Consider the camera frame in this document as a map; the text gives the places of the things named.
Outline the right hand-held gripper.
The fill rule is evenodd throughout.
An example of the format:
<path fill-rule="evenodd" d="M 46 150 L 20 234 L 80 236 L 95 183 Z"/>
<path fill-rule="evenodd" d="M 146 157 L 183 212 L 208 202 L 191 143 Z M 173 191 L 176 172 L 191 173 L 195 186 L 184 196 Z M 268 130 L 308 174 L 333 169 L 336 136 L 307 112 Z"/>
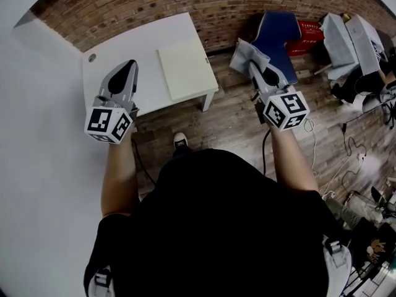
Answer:
<path fill-rule="evenodd" d="M 252 101 L 262 124 L 268 123 L 284 131 L 304 122 L 309 114 L 308 104 L 279 69 L 271 64 L 262 69 L 251 61 L 250 76 L 256 91 Z"/>

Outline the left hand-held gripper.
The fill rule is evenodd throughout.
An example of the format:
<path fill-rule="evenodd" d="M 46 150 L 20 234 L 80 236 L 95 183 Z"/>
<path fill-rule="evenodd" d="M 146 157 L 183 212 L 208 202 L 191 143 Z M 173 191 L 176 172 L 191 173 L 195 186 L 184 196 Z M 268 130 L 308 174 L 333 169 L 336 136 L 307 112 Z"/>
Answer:
<path fill-rule="evenodd" d="M 104 77 L 93 105 L 87 109 L 84 127 L 87 135 L 99 142 L 122 142 L 139 111 L 133 100 L 138 73 L 137 61 L 130 59 Z"/>

